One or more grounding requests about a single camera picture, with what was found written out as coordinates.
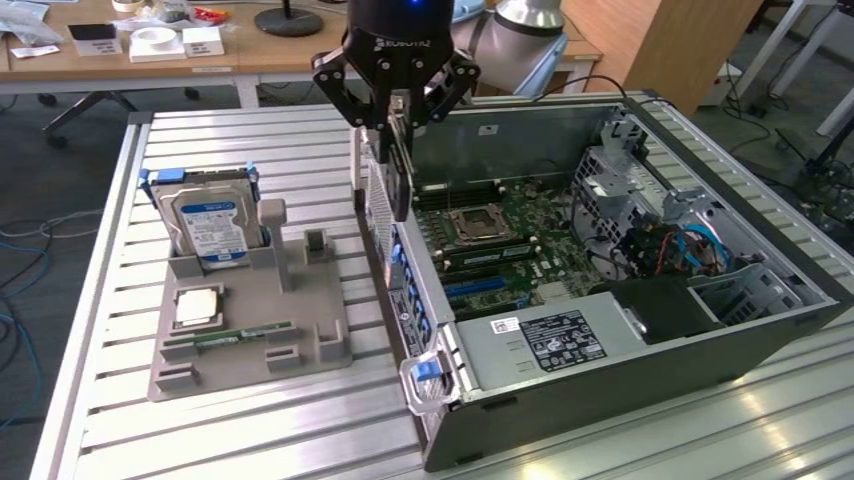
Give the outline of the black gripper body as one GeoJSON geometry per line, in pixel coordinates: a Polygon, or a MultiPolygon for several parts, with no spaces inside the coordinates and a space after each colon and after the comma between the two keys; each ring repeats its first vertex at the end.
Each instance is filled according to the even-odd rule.
{"type": "Polygon", "coordinates": [[[391,62],[391,95],[416,84],[416,72],[432,72],[455,50],[451,1],[351,1],[342,48],[391,62]]]}

